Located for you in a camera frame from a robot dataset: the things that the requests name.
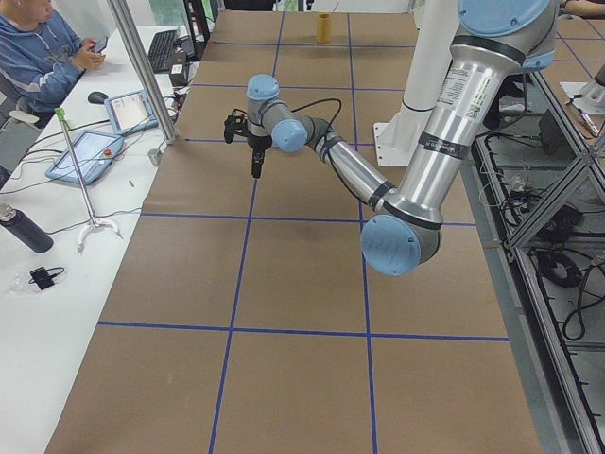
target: tablet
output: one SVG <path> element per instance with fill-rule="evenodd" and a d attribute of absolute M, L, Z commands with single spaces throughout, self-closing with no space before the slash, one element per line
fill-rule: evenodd
<path fill-rule="evenodd" d="M 145 90 L 105 99 L 113 132 L 129 135 L 158 125 Z"/>
<path fill-rule="evenodd" d="M 87 130 L 83 131 L 72 145 L 84 184 L 88 185 L 98 180 L 113 159 L 120 154 L 124 145 L 124 137 Z M 79 184 L 69 149 L 66 149 L 59 159 L 46 170 L 45 175 L 55 182 Z"/>

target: hand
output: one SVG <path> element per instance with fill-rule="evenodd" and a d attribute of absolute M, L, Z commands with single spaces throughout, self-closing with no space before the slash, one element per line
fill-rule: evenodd
<path fill-rule="evenodd" d="M 91 40 L 88 43 L 86 43 L 86 40 L 84 40 L 84 44 L 74 56 L 74 63 L 84 69 L 96 69 L 101 64 L 103 64 L 105 56 L 103 54 L 96 54 L 95 52 L 91 52 L 91 49 L 94 46 L 94 40 Z"/>

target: light blue joint cap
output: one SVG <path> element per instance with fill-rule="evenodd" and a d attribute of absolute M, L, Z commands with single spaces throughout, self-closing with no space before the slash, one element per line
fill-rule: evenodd
<path fill-rule="evenodd" d="M 361 250 L 375 270 L 400 276 L 420 264 L 420 241 L 412 228 L 389 215 L 378 215 L 361 232 Z"/>
<path fill-rule="evenodd" d="M 506 36 L 536 20 L 550 0 L 460 0 L 460 23 L 483 38 Z"/>
<path fill-rule="evenodd" d="M 280 94 L 280 84 L 269 74 L 257 74 L 248 81 L 248 98 L 253 101 L 266 101 Z"/>
<path fill-rule="evenodd" d="M 273 145 L 281 148 L 286 153 L 292 153 L 304 147 L 306 138 L 306 129 L 303 123 L 294 118 L 280 121 L 271 131 Z"/>
<path fill-rule="evenodd" d="M 546 52 L 545 54 L 538 55 L 526 59 L 523 63 L 524 73 L 530 73 L 532 71 L 539 71 L 541 69 L 545 69 L 550 66 L 550 64 L 555 60 L 555 51 L 552 50 L 550 52 Z"/>

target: smartphone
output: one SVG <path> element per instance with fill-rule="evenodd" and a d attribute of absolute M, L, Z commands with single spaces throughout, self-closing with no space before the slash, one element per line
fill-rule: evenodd
<path fill-rule="evenodd" d="M 105 47 L 107 47 L 107 36 L 104 36 L 103 38 L 98 40 L 91 52 L 95 52 L 96 54 L 98 54 L 103 49 L 105 49 Z"/>

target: blue sweatshirt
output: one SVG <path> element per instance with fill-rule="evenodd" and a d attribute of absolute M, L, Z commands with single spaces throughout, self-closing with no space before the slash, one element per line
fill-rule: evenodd
<path fill-rule="evenodd" d="M 0 14 L 0 73 L 35 112 L 53 112 L 74 88 L 81 71 L 69 58 L 81 44 L 56 11 L 34 31 Z"/>

